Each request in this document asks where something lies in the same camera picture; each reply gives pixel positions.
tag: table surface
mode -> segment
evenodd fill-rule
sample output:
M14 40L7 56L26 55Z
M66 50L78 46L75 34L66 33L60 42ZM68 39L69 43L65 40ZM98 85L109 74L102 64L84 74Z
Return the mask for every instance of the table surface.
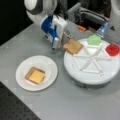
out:
M81 32L69 23L75 39L92 33ZM29 92L16 82L19 64L35 55L52 58L58 66L56 81L47 89ZM97 90L87 90L73 84L63 64L64 50L53 51L43 32L34 24L0 47L0 80L42 120L118 120L120 118L120 74Z

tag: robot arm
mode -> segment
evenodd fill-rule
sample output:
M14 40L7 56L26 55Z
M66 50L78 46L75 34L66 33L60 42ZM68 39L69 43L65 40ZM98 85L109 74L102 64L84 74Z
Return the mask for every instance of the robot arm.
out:
M52 48L60 48L62 36L67 22L53 15L57 7L57 0L25 0L27 15L36 23L51 42Z

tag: green object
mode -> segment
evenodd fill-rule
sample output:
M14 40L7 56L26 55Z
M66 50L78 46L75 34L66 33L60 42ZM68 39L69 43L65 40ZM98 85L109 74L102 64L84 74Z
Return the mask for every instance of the green object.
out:
M87 39L88 45L99 46L101 43L101 38L97 35L92 35Z

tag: toast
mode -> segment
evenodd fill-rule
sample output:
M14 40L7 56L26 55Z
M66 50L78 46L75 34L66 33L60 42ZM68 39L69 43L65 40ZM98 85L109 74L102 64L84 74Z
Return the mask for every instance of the toast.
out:
M81 43L79 43L78 41L74 40L74 39L68 40L68 41L63 45L63 48L64 48L68 53L70 53L71 55L77 54L82 47L83 47L83 45L82 45Z
M42 82L44 77L45 77L45 72L44 71L42 71L38 68L32 67L29 70L29 72L26 74L25 79L27 79L31 82L34 82L36 84L39 84L39 83Z

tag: sandwich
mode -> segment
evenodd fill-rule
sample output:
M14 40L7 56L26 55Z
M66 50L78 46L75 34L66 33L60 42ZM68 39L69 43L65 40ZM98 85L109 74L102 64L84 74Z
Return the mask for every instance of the sandwich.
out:
M25 76L25 79L33 82L33 83L36 83L36 84L39 84L43 81L45 77L45 72L36 68L36 67L32 67L29 72L26 74Z

